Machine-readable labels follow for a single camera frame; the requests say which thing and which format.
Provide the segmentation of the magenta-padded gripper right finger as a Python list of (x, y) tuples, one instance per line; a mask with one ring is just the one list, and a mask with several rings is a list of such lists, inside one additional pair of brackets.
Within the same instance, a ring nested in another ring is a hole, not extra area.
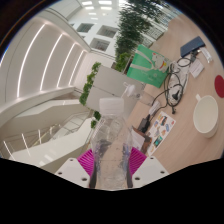
[(129, 188), (143, 187), (167, 175), (168, 171), (156, 157), (147, 157), (136, 148), (131, 150), (127, 171), (127, 186)]

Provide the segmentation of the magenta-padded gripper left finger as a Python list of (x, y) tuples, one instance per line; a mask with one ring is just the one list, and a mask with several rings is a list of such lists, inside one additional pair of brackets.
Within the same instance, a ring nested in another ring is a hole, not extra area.
[(78, 158), (68, 158), (55, 174), (81, 187), (94, 189), (96, 174), (92, 150), (87, 150)]

